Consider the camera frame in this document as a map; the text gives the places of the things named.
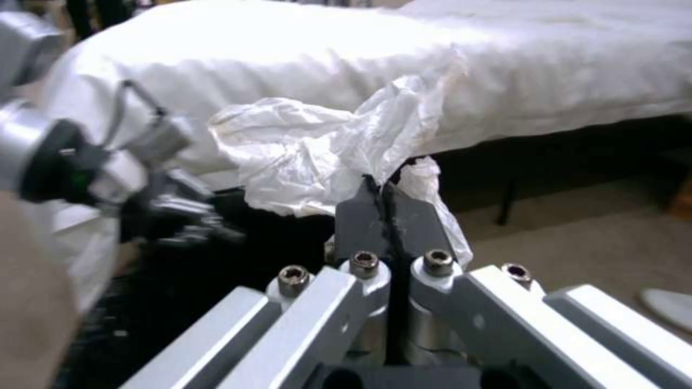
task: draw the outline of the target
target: silver metal linkage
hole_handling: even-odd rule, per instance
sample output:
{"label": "silver metal linkage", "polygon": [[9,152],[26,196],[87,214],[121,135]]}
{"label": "silver metal linkage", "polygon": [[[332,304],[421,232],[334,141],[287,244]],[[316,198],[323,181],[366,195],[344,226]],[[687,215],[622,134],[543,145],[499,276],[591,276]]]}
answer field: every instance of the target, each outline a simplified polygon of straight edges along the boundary
{"label": "silver metal linkage", "polygon": [[462,335],[486,364],[519,361],[559,388],[655,388],[577,326],[510,280],[497,267],[435,277],[411,265],[410,297]]}
{"label": "silver metal linkage", "polygon": [[349,365],[383,365],[387,348],[387,313],[392,274],[377,255],[357,252],[339,270],[358,277],[369,314],[344,362]]}
{"label": "silver metal linkage", "polygon": [[233,289],[123,388],[211,388],[281,314],[260,292]]}
{"label": "silver metal linkage", "polygon": [[662,388],[692,388],[692,346],[591,285],[544,301]]}
{"label": "silver metal linkage", "polygon": [[369,311],[352,275],[325,267],[219,388],[299,388],[319,363],[340,363]]}

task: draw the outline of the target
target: floor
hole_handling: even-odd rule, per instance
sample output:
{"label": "floor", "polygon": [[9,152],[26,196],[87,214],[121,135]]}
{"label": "floor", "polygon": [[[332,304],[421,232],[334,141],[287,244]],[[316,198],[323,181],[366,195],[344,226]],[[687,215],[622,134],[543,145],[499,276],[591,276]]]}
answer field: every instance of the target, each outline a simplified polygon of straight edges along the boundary
{"label": "floor", "polygon": [[664,212],[674,185],[645,174],[523,199],[506,226],[494,223],[497,206],[457,213],[470,269],[523,264],[546,291],[593,284],[692,343],[637,299],[647,287],[692,293],[692,223]]}

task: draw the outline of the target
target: bed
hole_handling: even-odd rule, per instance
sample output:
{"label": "bed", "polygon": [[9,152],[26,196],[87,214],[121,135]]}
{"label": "bed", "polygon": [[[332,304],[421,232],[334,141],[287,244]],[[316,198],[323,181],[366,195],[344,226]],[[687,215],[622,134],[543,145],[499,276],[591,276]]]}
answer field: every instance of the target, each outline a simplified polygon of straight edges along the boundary
{"label": "bed", "polygon": [[[435,138],[416,152],[432,154],[687,112],[691,17],[684,0],[415,0],[398,10],[189,1],[72,48],[48,75],[40,105],[94,138],[104,136],[125,78],[201,121],[265,97],[352,111],[387,82],[454,53],[468,77],[446,96]],[[147,119],[129,101],[118,137]],[[185,164],[202,177],[223,170],[211,156]]]}

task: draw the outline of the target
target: black cable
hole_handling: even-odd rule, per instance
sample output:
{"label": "black cable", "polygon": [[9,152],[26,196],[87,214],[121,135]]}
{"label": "black cable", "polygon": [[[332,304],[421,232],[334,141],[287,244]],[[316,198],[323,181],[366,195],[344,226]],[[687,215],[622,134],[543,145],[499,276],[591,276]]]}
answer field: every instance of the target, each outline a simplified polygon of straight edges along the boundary
{"label": "black cable", "polygon": [[116,101],[115,106],[113,107],[113,115],[111,116],[111,121],[108,125],[108,128],[106,129],[106,137],[101,142],[101,144],[99,144],[99,147],[101,148],[106,148],[108,144],[110,144],[113,141],[113,139],[116,137],[116,134],[118,133],[118,128],[120,127],[120,123],[122,122],[123,117],[123,109],[125,105],[125,92],[128,89],[131,89],[143,102],[149,105],[149,107],[151,107],[154,110],[154,113],[156,114],[157,118],[160,118],[166,114],[164,108],[162,108],[155,101],[155,99],[151,95],[149,95],[149,93],[146,92],[146,90],[144,90],[144,88],[142,88],[132,80],[123,80],[116,89]]}

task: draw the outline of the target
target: white comforter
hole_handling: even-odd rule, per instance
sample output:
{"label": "white comforter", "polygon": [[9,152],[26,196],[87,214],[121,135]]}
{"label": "white comforter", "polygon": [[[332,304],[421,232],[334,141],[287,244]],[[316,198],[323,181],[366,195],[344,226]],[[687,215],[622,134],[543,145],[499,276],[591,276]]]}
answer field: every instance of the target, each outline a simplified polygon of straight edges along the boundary
{"label": "white comforter", "polygon": [[[71,49],[48,76],[42,107],[96,138],[124,78],[202,122],[265,97],[354,110],[385,83],[455,52],[467,76],[450,86],[440,130],[417,154],[440,152],[688,111],[689,20],[685,1],[416,0],[395,11],[189,1]],[[147,119],[132,99],[119,139]],[[199,139],[208,137],[201,128]],[[197,174],[225,169],[213,158],[183,164]]]}

